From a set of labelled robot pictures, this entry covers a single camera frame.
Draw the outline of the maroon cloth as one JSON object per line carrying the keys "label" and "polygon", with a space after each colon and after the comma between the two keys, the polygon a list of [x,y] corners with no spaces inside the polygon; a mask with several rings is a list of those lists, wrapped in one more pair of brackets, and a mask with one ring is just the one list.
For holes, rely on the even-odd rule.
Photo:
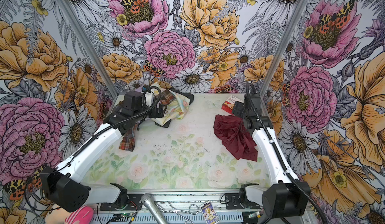
{"label": "maroon cloth", "polygon": [[258,151],[255,148],[257,145],[241,118],[216,115],[214,134],[236,160],[258,160]]}

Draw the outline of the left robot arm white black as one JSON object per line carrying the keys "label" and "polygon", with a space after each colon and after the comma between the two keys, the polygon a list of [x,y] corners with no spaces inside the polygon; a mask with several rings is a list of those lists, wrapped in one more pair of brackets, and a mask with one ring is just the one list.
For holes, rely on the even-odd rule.
{"label": "left robot arm white black", "polygon": [[46,167],[40,173],[42,190],[50,201],[72,213],[83,206],[111,204],[124,209],[128,204],[127,189],[117,183],[83,184],[87,171],[111,146],[119,145],[135,124],[146,118],[164,114],[160,103],[161,89],[146,87],[143,92],[129,92],[104,119],[99,129],[72,155],[55,168]]}

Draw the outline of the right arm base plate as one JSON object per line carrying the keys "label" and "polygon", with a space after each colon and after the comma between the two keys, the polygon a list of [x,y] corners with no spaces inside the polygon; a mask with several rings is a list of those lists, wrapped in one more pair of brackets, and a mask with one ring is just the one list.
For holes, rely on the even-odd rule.
{"label": "right arm base plate", "polygon": [[225,193],[220,199],[220,203],[226,206],[227,210],[257,210],[261,209],[261,206],[253,203],[241,200],[239,193]]}

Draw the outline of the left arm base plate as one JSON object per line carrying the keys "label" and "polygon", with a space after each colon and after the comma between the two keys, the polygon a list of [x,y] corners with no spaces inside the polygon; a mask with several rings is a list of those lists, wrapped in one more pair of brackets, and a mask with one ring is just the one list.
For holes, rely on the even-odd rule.
{"label": "left arm base plate", "polygon": [[142,209],[142,196],[142,193],[128,194],[126,200],[123,201],[122,206],[118,206],[116,203],[102,203],[99,209],[101,211],[140,211]]}

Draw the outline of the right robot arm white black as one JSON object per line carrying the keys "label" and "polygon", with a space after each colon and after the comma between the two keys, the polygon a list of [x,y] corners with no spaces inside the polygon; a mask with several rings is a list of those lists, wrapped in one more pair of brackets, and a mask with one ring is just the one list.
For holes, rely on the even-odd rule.
{"label": "right robot arm white black", "polygon": [[259,94],[247,93],[244,102],[236,102],[233,114],[242,118],[244,127],[256,143],[255,149],[262,155],[268,171],[269,188],[257,184],[244,184],[240,189],[241,204],[257,204],[262,209],[258,223],[266,224],[271,219],[301,217],[310,202],[310,187],[301,182],[278,144],[273,124],[260,109]]}

